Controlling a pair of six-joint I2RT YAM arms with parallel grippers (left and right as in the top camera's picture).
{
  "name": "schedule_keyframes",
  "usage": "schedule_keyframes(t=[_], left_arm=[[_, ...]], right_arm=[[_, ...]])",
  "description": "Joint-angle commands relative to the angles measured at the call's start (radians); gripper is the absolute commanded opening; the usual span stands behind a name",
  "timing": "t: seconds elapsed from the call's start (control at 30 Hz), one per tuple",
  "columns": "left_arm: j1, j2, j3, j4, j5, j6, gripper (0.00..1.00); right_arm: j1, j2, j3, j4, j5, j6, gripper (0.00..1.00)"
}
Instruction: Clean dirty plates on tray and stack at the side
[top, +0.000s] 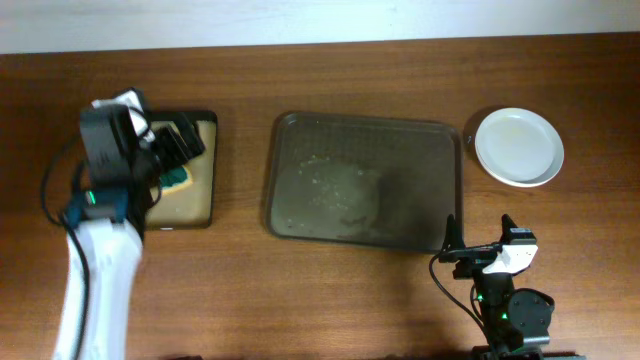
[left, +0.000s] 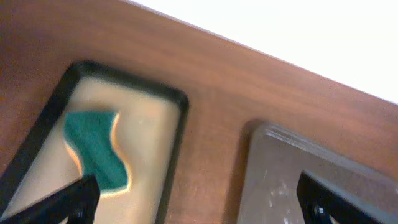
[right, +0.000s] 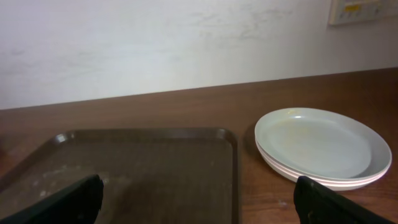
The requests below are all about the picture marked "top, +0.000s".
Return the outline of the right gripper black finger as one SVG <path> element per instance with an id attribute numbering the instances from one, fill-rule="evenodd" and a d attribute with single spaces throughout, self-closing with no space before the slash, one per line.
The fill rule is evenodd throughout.
<path id="1" fill-rule="evenodd" d="M 500 237 L 500 242 L 511 243 L 516 238 L 516 233 L 513 232 L 513 229 L 516 229 L 517 226 L 508 214 L 502 215 L 501 228 L 502 234 Z"/>
<path id="2" fill-rule="evenodd" d="M 465 249 L 461 225 L 453 214 L 449 214 L 446 221 L 445 237 L 442 244 L 443 251 Z"/>

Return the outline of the green and yellow sponge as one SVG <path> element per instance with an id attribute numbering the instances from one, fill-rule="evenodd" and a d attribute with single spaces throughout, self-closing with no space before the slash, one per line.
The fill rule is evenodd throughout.
<path id="1" fill-rule="evenodd" d="M 159 180 L 159 187 L 163 194 L 182 191 L 193 184 L 193 175 L 187 166 L 174 168 L 163 174 Z"/>

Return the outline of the light grey plate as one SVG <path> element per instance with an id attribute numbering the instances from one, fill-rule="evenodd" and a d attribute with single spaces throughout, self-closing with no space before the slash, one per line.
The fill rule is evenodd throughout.
<path id="1" fill-rule="evenodd" d="M 476 130 L 474 150 L 489 175 L 520 188 L 548 183 L 559 174 L 565 159 L 557 130 L 541 115 L 522 108 L 487 115 Z"/>

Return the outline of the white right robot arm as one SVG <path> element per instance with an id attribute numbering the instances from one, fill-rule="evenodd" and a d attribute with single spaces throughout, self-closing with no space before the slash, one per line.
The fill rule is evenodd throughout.
<path id="1" fill-rule="evenodd" d="M 453 263 L 456 280 L 471 280 L 470 307 L 457 300 L 431 276 L 436 286 L 478 325 L 487 344 L 471 350 L 472 359 L 542 359 L 550 342 L 548 328 L 554 299 L 540 291 L 514 286 L 514 277 L 527 270 L 537 251 L 537 239 L 505 214 L 498 241 L 479 246 L 464 243 L 455 216 L 449 215 L 443 245 L 432 262 Z"/>

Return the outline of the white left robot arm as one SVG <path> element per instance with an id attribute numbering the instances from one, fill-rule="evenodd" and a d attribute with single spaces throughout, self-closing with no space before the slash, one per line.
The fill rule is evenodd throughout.
<path id="1" fill-rule="evenodd" d="M 153 114 L 124 104 L 82 112 L 86 158 L 59 216 L 69 254 L 55 359 L 122 359 L 130 296 L 148 212 L 171 172 L 204 154 L 199 124 L 184 112 Z"/>

